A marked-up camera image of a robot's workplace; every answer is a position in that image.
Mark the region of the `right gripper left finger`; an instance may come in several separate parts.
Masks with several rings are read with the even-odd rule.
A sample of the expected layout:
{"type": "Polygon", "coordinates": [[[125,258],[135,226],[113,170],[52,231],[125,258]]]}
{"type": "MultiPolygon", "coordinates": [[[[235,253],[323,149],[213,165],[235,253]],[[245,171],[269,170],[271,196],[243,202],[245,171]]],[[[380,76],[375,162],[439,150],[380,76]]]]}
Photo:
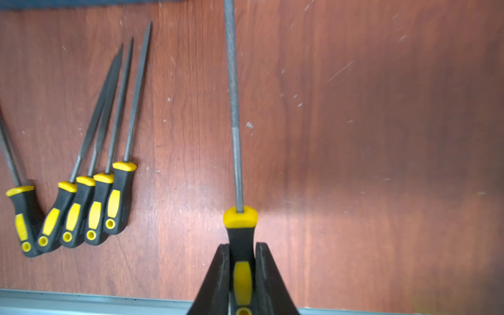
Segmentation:
{"type": "Polygon", "coordinates": [[[229,313],[230,250],[228,244],[218,246],[188,315],[229,313]]]}

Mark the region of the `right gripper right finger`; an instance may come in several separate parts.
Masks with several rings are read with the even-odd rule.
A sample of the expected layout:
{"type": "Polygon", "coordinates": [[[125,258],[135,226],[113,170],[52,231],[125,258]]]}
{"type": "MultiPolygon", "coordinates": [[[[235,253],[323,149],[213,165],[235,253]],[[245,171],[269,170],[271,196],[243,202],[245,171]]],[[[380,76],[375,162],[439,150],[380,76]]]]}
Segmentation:
{"type": "Polygon", "coordinates": [[[257,242],[255,254],[258,314],[299,315],[299,311],[290,297],[268,245],[257,242]]]}

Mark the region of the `file yellow black handle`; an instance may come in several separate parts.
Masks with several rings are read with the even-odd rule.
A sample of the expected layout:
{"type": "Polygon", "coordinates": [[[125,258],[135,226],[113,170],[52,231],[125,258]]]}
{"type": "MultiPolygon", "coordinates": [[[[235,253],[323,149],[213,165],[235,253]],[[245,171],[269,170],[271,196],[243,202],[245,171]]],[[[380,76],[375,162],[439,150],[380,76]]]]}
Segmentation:
{"type": "Polygon", "coordinates": [[[46,216],[43,225],[41,227],[41,231],[38,233],[36,246],[43,253],[50,253],[60,247],[60,241],[59,241],[60,229],[62,228],[66,212],[69,210],[73,198],[77,193],[78,172],[80,170],[81,163],[84,157],[87,155],[87,152],[90,148],[90,145],[94,138],[94,134],[96,133],[98,122],[101,117],[102,109],[104,106],[104,100],[108,82],[112,74],[112,70],[114,69],[114,64],[116,63],[119,53],[121,52],[122,48],[120,48],[119,52],[115,55],[111,63],[111,66],[108,70],[106,79],[103,83],[101,92],[98,96],[97,104],[95,106],[93,115],[89,122],[79,154],[77,155],[77,159],[74,164],[74,168],[72,170],[70,179],[69,181],[59,182],[58,184],[59,191],[56,197],[56,201],[53,204],[51,211],[46,216]]]}
{"type": "Polygon", "coordinates": [[[128,223],[131,209],[133,178],[137,165],[131,160],[133,141],[135,138],[136,117],[139,111],[140,96],[143,90],[143,81],[146,68],[146,60],[149,50],[152,23],[150,22],[144,34],[144,40],[139,57],[139,66],[135,80],[133,101],[129,115],[129,128],[127,144],[125,146],[122,161],[113,163],[114,183],[110,191],[107,208],[104,217],[104,231],[109,235],[117,235],[122,232],[128,223]]]}
{"type": "Polygon", "coordinates": [[[224,214],[224,225],[228,232],[232,267],[232,292],[235,314],[255,314],[254,281],[255,257],[253,235],[257,224],[257,212],[244,206],[242,178],[240,117],[238,97],[238,71],[236,54],[236,25],[234,2],[224,2],[224,25],[227,41],[228,89],[232,126],[232,155],[234,160],[234,179],[236,207],[224,214]]]}
{"type": "Polygon", "coordinates": [[[122,62],[123,45],[120,46],[117,55],[112,62],[108,77],[102,89],[102,109],[100,112],[97,135],[92,137],[95,140],[93,154],[86,176],[77,178],[77,193],[73,199],[72,206],[68,210],[60,241],[67,248],[76,248],[83,243],[83,227],[87,218],[89,206],[94,194],[96,181],[94,180],[95,169],[100,156],[105,136],[110,121],[113,95],[115,89],[111,87],[119,74],[122,62]]]}
{"type": "Polygon", "coordinates": [[[108,150],[108,159],[106,162],[105,171],[96,174],[94,180],[97,182],[94,189],[93,201],[89,208],[89,215],[86,224],[85,241],[94,246],[102,244],[108,237],[104,230],[104,215],[108,202],[112,184],[114,182],[114,174],[112,173],[112,164],[116,150],[116,143],[119,135],[119,128],[122,123],[123,109],[125,104],[125,94],[129,80],[129,72],[131,67],[131,59],[133,52],[133,38],[129,42],[127,58],[124,69],[122,71],[122,80],[119,90],[118,103],[116,106],[116,115],[110,137],[110,145],[108,150]]]}

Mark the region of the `teal plastic storage box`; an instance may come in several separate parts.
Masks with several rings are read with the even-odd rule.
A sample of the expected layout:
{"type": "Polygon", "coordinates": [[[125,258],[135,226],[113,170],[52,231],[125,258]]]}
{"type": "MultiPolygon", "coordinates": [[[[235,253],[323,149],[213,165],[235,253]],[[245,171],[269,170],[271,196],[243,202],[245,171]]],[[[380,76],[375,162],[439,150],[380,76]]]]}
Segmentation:
{"type": "Polygon", "coordinates": [[[1,0],[1,11],[114,6],[151,2],[152,0],[1,0]]]}

